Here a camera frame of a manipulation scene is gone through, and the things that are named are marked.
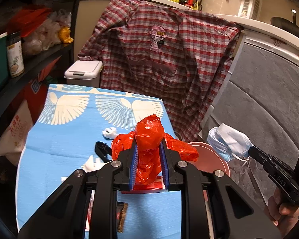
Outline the person's right hand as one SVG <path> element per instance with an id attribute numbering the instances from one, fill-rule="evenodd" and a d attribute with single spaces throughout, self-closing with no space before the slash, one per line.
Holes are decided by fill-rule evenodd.
<path id="1" fill-rule="evenodd" d="M 282 193 L 276 188 L 264 208 L 265 215 L 279 229 L 284 238 L 299 220 L 299 206 L 288 205 L 282 201 Z"/>

